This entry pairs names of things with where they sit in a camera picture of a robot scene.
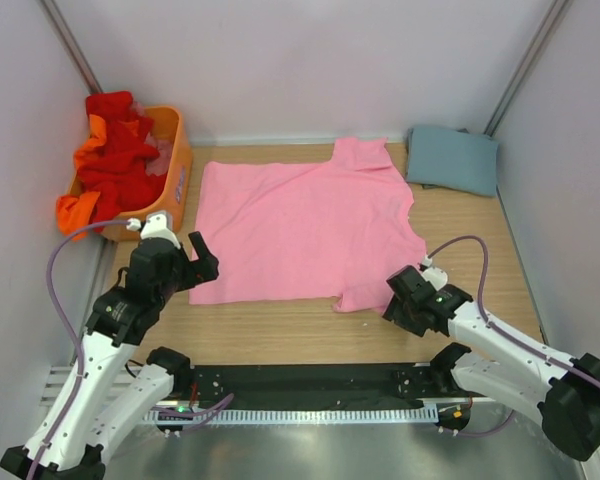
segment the pink garment in basket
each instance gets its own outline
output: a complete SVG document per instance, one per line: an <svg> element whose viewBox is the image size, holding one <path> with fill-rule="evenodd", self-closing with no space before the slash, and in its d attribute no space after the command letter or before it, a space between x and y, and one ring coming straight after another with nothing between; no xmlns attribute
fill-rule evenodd
<svg viewBox="0 0 600 480"><path fill-rule="evenodd" d="M387 278L426 249L385 143L339 139L325 163L209 163L196 230L220 276L192 289L190 303L339 297L339 312L386 307Z"/></svg>

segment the teal folded cloth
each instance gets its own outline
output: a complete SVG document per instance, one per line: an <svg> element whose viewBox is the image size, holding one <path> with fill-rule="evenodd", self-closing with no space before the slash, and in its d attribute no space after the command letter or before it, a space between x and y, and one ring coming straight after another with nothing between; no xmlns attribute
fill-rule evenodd
<svg viewBox="0 0 600 480"><path fill-rule="evenodd" d="M409 131L407 181L494 197L498 142L487 135L417 126Z"/></svg>

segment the gray floor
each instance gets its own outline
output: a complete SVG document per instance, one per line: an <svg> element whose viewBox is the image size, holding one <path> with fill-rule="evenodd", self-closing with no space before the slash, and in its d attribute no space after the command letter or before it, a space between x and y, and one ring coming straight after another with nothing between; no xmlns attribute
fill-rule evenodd
<svg viewBox="0 0 600 480"><path fill-rule="evenodd" d="M474 406L472 431L497 425L497 405ZM160 438L138 427L107 469L107 480L571 480L577 462L517 418L485 439L452 438L424 425L211 428Z"/></svg>

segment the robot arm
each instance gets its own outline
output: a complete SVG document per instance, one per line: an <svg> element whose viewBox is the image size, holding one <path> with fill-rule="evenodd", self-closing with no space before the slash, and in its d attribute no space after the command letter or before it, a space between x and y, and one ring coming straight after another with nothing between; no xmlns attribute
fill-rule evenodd
<svg viewBox="0 0 600 480"><path fill-rule="evenodd" d="M5 470L25 479L35 459L35 479L103 478L105 464L142 416L173 391L182 390L183 382L188 386L189 359L160 348L151 353L130 387L102 411L116 375L171 296L218 277L218 260L200 234L189 235L198 255L189 261L170 220L169 214L158 212L144 225L130 222L131 229L141 229L141 241L131 253L129 267L119 272L118 283L94 302L82 339L84 372L77 394L72 396L71 381L78 375L76 363L40 428L24 446L10 448L3 456ZM59 430L44 444L58 418Z"/></svg>
<svg viewBox="0 0 600 480"><path fill-rule="evenodd" d="M418 336L433 330L486 352L496 361L456 343L432 365L444 359L449 379L458 387L526 415L561 451L587 460L600 446L600 389L559 365L600 382L600 360L590 354L575 359L536 342L492 313L481 312L468 293L446 280L428 258L420 269L406 267L388 280L394 296L383 317Z"/></svg>

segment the metal pole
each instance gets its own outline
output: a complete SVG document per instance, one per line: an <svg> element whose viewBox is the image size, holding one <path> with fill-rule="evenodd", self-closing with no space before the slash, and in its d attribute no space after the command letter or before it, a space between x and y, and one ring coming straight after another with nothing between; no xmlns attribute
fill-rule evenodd
<svg viewBox="0 0 600 480"><path fill-rule="evenodd" d="M511 77L507 88L502 94L502 97L498 102L498 106L491 115L491 119L489 120L487 128L484 131L486 135L493 136L496 133L496 130L500 126L500 123L506 115L507 110L509 110L513 99L518 94L518 91L526 79L529 78L533 67L535 67L536 63L538 63L538 59L544 52L549 40L560 25L560 22L564 18L564 15L567 13L567 10L572 3L573 0L554 0L551 4L551 7L549 7L549 11L542 20L538 31L531 40L531 43L529 44L527 51L524 53L522 60L520 60L518 68L516 68L513 77Z"/></svg>
<svg viewBox="0 0 600 480"><path fill-rule="evenodd" d="M49 22L58 34L60 41L64 45L69 57L71 57L74 65L78 69L78 72L80 72L82 80L89 89L89 92L102 93L102 87L100 86L98 79L93 73L93 70L91 70L89 62L87 62L86 57L82 53L82 50L73 36L73 33L71 33L71 30L62 16L62 13L60 12L55 0L38 0L38 3L40 4L40 7L44 13L47 15Z"/></svg>

